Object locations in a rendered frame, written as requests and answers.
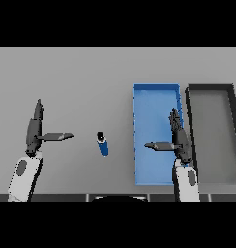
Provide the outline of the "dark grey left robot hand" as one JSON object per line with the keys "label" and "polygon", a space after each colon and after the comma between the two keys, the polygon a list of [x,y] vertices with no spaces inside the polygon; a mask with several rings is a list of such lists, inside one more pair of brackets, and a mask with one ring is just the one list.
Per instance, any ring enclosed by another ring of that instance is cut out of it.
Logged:
{"label": "dark grey left robot hand", "polygon": [[34,115],[30,119],[26,134],[25,153],[29,157],[35,157],[42,142],[63,141],[74,136],[73,133],[43,133],[43,115],[44,106],[41,100],[38,100],[35,106]]}

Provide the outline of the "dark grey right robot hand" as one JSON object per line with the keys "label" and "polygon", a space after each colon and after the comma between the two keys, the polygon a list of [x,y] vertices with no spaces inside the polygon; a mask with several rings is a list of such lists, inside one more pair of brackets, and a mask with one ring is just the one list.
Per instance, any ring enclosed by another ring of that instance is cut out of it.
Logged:
{"label": "dark grey right robot hand", "polygon": [[150,142],[145,143],[144,146],[154,151],[173,151],[175,157],[179,159],[182,164],[186,165],[192,160],[190,155],[190,143],[176,108],[172,109],[169,115],[169,122],[172,142]]}

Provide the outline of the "blue bin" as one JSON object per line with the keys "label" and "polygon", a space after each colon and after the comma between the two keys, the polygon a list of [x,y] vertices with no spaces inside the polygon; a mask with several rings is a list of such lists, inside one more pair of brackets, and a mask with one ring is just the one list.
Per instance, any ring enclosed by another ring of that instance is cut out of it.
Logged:
{"label": "blue bin", "polygon": [[136,186],[172,185],[173,151],[154,151],[150,142],[172,142],[169,116],[177,109],[184,125],[178,83],[135,83],[133,85],[133,149]]}

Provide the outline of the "dark grey bin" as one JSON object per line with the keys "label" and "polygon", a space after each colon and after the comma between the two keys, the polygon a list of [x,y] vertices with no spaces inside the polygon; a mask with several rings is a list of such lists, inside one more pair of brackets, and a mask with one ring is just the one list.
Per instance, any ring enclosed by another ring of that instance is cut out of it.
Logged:
{"label": "dark grey bin", "polygon": [[236,185],[234,85],[189,84],[185,93],[199,182]]}

